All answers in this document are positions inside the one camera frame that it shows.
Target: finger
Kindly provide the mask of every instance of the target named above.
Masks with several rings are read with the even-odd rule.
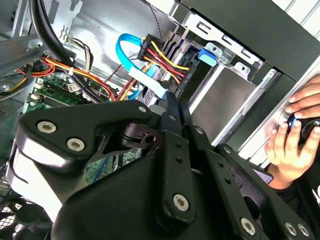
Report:
[[[297,119],[309,119],[320,117],[320,105],[313,106],[305,110],[300,110],[294,114]]]
[[[301,122],[296,120],[294,121],[294,125],[286,139],[284,161],[286,160],[290,161],[294,158],[297,158],[300,131],[301,131]]]
[[[276,136],[277,136],[277,130],[273,129],[271,131],[270,138],[266,147],[266,154],[268,155],[270,162],[276,157],[275,150],[274,150]]]
[[[291,104],[285,108],[285,111],[291,114],[317,105],[320,105],[320,93],[308,96],[294,104]]]
[[[277,159],[283,159],[285,157],[285,141],[288,130],[288,124],[286,122],[280,125],[278,133],[274,140],[274,153]]]
[[[309,138],[307,139],[304,147],[301,150],[301,154],[297,164],[300,167],[311,165],[314,160],[320,141],[320,127],[313,128]]]
[[[313,84],[320,84],[320,76],[316,76],[315,78],[311,79],[303,86],[303,88],[309,87]]]
[[[307,86],[303,88],[302,90],[294,93],[290,98],[289,102],[295,103],[297,101],[300,101],[301,99],[304,99],[306,97],[310,97],[312,95],[320,93],[320,83],[316,83],[310,86]]]

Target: silver screw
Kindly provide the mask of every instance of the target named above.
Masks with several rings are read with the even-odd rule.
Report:
[[[224,146],[223,149],[226,151],[227,154],[231,153],[230,148],[228,148],[227,146]]]
[[[297,231],[290,222],[286,222],[284,225],[286,229],[289,231],[289,233],[291,233],[293,236],[297,236]]]
[[[169,115],[169,118],[170,118],[171,120],[173,120],[173,121],[176,120],[176,118],[175,118],[174,116],[172,116],[172,115]]]
[[[176,194],[173,196],[173,204],[182,212],[186,212],[189,209],[188,200],[181,194]]]
[[[80,152],[83,149],[85,149],[85,143],[78,139],[78,138],[70,138],[67,142],[66,145],[68,146],[69,149],[76,151],[76,152]]]
[[[310,237],[310,233],[309,231],[305,228],[305,226],[303,226],[301,223],[298,223],[298,228],[300,229],[300,231],[303,233],[303,235]]]
[[[251,221],[246,219],[245,217],[240,219],[241,226],[243,229],[251,236],[254,236],[256,234],[255,226],[252,224]]]
[[[140,106],[139,107],[139,110],[141,111],[141,112],[143,112],[143,113],[145,113],[147,110],[144,108],[144,107],[142,107],[142,106]]]
[[[50,121],[41,121],[36,125],[36,127],[40,132],[45,134],[52,134],[57,130],[57,126]]]
[[[198,133],[204,134],[204,131],[200,127],[196,127],[195,129]]]

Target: wire bundle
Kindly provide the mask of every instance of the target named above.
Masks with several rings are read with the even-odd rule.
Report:
[[[71,38],[70,41],[77,45],[79,48],[84,50],[84,56],[85,56],[85,71],[87,73],[90,72],[92,65],[94,63],[94,55],[91,53],[90,47],[85,44],[83,41],[77,39],[77,38]]]
[[[170,61],[163,52],[161,52],[154,41],[151,41],[151,45],[152,46],[147,49],[146,56],[143,58],[165,70],[178,84],[180,84],[182,79],[186,76],[189,67],[179,66]]]
[[[75,65],[68,56],[63,45],[55,35],[49,18],[47,16],[43,0],[29,0],[30,15],[32,20],[32,25],[39,36],[43,44],[49,49],[51,54],[59,62],[66,66],[74,68]],[[68,70],[63,69],[63,71],[69,75]],[[97,93],[95,93],[90,86],[88,86],[85,79],[79,75],[69,75],[73,83],[93,102],[93,103],[103,103],[105,102]]]
[[[25,71],[25,69],[18,69],[19,72],[21,72],[24,77],[23,79],[14,87],[10,88],[8,91],[2,92],[0,94],[0,102],[6,99],[9,99],[18,93],[20,93],[23,89],[28,87],[33,81],[34,78],[38,77],[45,77],[55,72],[56,67],[50,66],[48,69],[39,71],[43,67],[43,63],[40,62],[38,65],[36,65],[33,69],[30,69],[30,72]]]
[[[23,75],[27,75],[27,73],[25,71],[23,71],[21,68],[17,69],[20,73],[22,73]],[[42,78],[42,77],[46,77],[49,76],[51,74],[53,74],[56,71],[56,66],[54,65],[50,65],[49,69],[44,70],[44,71],[35,71],[31,73],[31,77],[33,78]]]
[[[149,63],[148,65],[144,66],[142,68],[143,72],[146,72],[150,67],[152,66],[152,63]],[[126,85],[123,87],[122,91],[119,93],[117,101],[123,101],[126,99],[126,96],[130,92],[131,88],[136,84],[137,80],[132,78],[130,81],[126,83]]]
[[[55,66],[55,67],[58,67],[60,69],[63,69],[63,70],[66,70],[68,71],[68,75],[69,76],[73,76],[73,73],[77,74],[77,75],[80,75],[80,76],[83,76],[83,77],[86,77],[88,78],[89,80],[99,84],[104,90],[105,92],[110,96],[110,102],[114,102],[116,100],[115,98],[115,95],[114,93],[112,92],[112,90],[109,88],[108,85],[106,85],[103,81],[101,81],[97,76],[94,76],[86,71],[83,71],[83,70],[80,70],[80,69],[77,69],[77,68],[74,68],[74,67],[70,67],[68,65],[65,65],[61,62],[58,62],[58,61],[55,61],[53,59],[50,59],[50,58],[42,58],[42,61],[48,65],[48,66]]]

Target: hand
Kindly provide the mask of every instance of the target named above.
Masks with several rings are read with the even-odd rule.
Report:
[[[285,189],[301,177],[314,162],[320,141],[320,127],[314,127],[305,145],[298,147],[301,122],[296,120],[287,135],[288,124],[282,123],[279,130],[273,130],[267,144],[267,155],[271,162],[268,172],[274,180],[270,186]]]
[[[295,113],[297,119],[320,117],[320,76],[309,81],[302,90],[294,93],[285,108],[288,113]]]

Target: yellow wire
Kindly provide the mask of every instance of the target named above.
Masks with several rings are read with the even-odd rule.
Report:
[[[56,66],[59,67],[59,68],[62,68],[62,69],[68,70],[68,71],[70,71],[70,69],[71,69],[70,67],[63,66],[63,65],[59,64],[59,63],[56,62],[56,61],[51,61],[51,60],[48,59],[48,58],[46,58],[45,60],[46,60],[48,63],[53,64],[53,65],[56,65]],[[99,82],[98,82],[93,76],[91,76],[90,74],[86,74],[86,73],[83,73],[83,72],[81,72],[81,71],[78,71],[76,68],[73,69],[73,72],[75,72],[75,73],[77,73],[77,74],[80,74],[80,75],[82,75],[82,76],[85,76],[85,77],[91,79],[92,81],[96,82],[97,84],[99,84]],[[109,94],[109,96],[111,96],[111,95],[110,95],[110,92],[109,92],[104,86],[102,86],[102,85],[100,85],[100,86],[106,91],[107,94]]]
[[[24,82],[27,80],[27,78],[25,77],[21,82],[19,82],[17,85],[15,85],[13,88],[11,88],[9,90],[9,92],[13,92],[14,90],[16,90],[17,88],[19,88],[22,84],[24,84]]]
[[[153,63],[149,62],[147,66],[144,66],[142,68],[142,72],[146,72],[146,70],[148,70],[151,66],[153,65]],[[136,83],[136,79],[130,84],[130,86],[128,87],[128,89],[124,92],[124,94],[122,95],[122,97],[120,98],[119,101],[123,101],[126,96],[128,95],[129,91],[131,90],[131,88],[133,87],[133,85]]]
[[[155,44],[154,41],[151,41],[151,44],[154,46],[155,50],[157,51],[158,54],[160,54],[161,57],[164,58],[164,60],[166,60],[170,65],[172,65],[173,67],[177,68],[177,69],[181,69],[181,70],[189,70],[189,67],[184,67],[184,66],[179,66],[175,63],[173,63],[172,61],[170,61],[158,48],[158,46]]]
[[[152,62],[152,63],[154,63],[154,64],[157,64],[155,61],[153,61],[151,58],[148,58],[147,56],[145,56],[144,59],[146,59],[146,60],[148,60],[149,62]],[[158,65],[158,66],[161,67],[163,70],[165,70],[168,74],[170,74],[171,77],[173,77],[174,80],[175,80],[178,84],[180,84],[179,79],[178,79],[175,75],[173,75],[171,72],[169,72],[169,71],[168,71],[166,68],[164,68],[163,66],[161,66],[161,65]]]
[[[136,81],[137,81],[137,80],[134,80],[134,81],[130,84],[130,86],[128,87],[128,89],[125,91],[125,93],[124,93],[124,94],[122,95],[122,97],[120,98],[120,101],[123,101],[123,100],[126,98],[126,96],[128,95],[130,89],[133,87],[133,85],[136,83]]]

